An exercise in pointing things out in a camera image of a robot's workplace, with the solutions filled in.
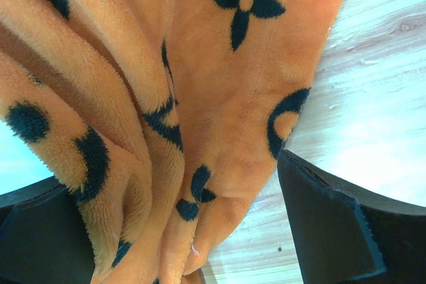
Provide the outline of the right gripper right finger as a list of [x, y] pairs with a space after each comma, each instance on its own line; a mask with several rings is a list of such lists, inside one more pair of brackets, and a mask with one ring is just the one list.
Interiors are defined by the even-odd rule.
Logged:
[[304, 283], [424, 283], [425, 208], [366, 190], [289, 150], [278, 176]]

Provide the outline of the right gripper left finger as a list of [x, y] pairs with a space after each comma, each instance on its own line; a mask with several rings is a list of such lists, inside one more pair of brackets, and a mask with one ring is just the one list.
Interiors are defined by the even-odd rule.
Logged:
[[94, 255], [67, 188], [55, 177], [1, 195], [1, 282], [87, 284]]

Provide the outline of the orange black-patterned plush pillowcase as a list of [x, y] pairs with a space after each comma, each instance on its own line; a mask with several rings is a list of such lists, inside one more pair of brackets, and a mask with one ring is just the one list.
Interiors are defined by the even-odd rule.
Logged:
[[198, 283], [268, 181], [342, 0], [1, 0], [1, 120], [67, 187], [91, 283]]

